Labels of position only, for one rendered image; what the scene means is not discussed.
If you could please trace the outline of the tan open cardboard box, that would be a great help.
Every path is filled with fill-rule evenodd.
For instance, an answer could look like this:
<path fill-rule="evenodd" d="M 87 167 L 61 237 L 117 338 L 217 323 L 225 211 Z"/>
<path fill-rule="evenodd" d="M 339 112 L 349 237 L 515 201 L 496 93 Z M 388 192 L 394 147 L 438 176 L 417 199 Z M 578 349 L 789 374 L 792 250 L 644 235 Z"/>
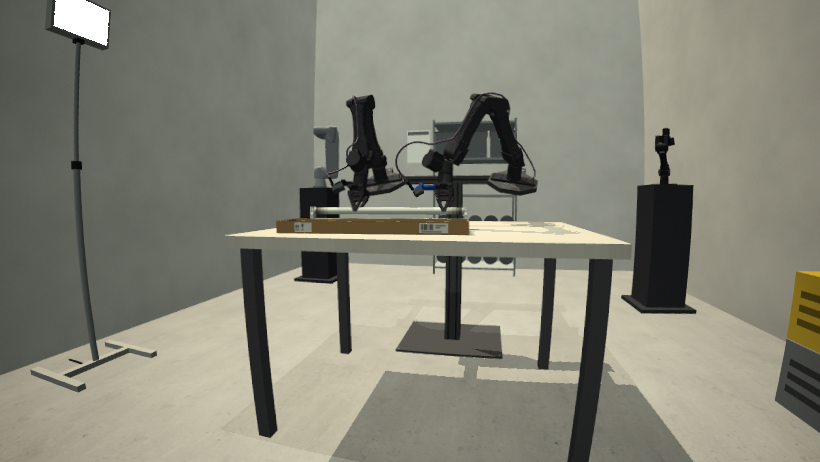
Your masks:
<path fill-rule="evenodd" d="M 288 219 L 276 221 L 276 232 L 469 235 L 469 222 L 468 219 Z"/>

